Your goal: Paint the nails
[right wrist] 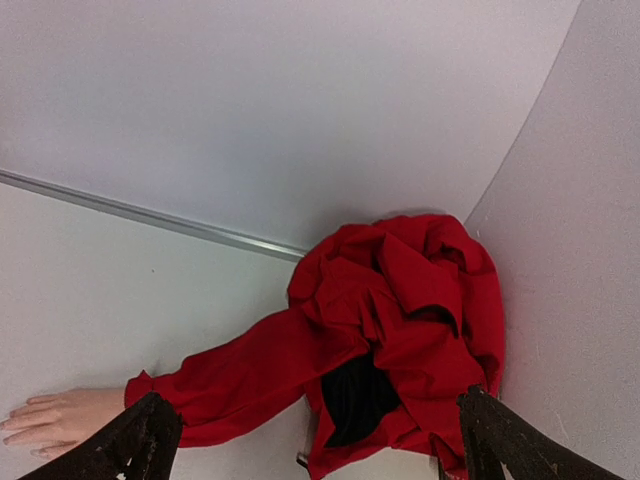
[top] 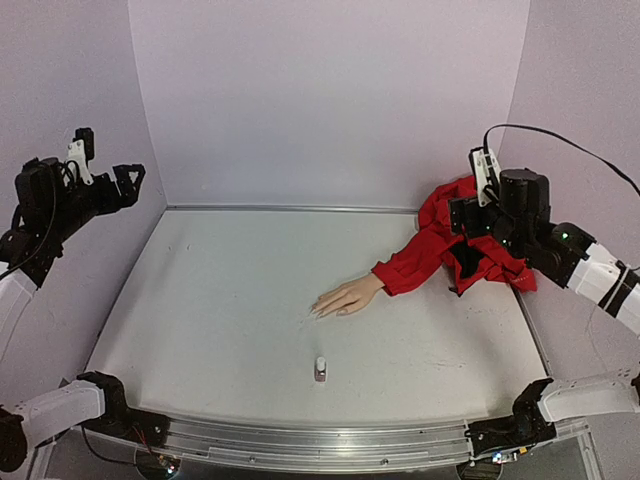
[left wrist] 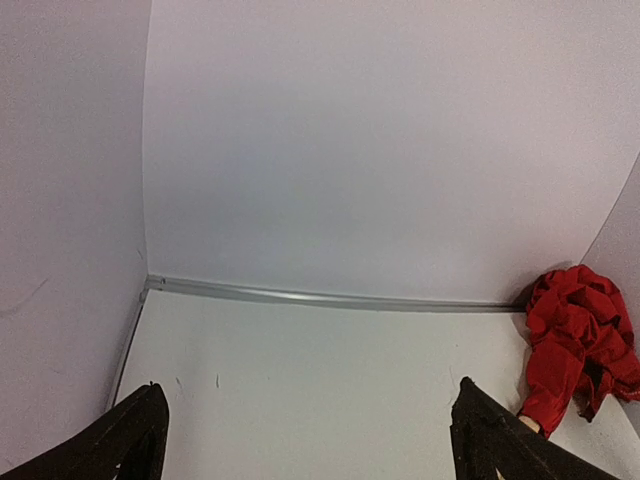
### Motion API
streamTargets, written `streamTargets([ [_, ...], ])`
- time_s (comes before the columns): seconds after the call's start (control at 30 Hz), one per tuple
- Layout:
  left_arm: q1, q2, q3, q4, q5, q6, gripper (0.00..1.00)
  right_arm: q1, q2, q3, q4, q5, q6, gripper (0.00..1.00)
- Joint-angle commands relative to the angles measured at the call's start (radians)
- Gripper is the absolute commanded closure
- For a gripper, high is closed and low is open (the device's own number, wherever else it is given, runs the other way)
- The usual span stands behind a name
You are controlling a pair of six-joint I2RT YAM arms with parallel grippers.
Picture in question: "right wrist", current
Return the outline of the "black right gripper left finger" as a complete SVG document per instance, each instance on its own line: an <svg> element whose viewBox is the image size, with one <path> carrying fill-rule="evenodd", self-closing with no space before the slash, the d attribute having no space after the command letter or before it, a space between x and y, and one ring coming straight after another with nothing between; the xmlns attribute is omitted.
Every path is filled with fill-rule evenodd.
<svg viewBox="0 0 640 480"><path fill-rule="evenodd" d="M182 417L151 392L88 440L20 480L168 480L182 430Z"/></svg>

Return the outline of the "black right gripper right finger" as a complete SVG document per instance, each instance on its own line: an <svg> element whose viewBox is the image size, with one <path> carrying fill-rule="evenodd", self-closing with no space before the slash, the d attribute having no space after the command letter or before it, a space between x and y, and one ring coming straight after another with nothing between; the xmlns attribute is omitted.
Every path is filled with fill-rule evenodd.
<svg viewBox="0 0 640 480"><path fill-rule="evenodd" d="M457 399L468 477L616 480L618 476L542 434L478 386Z"/></svg>

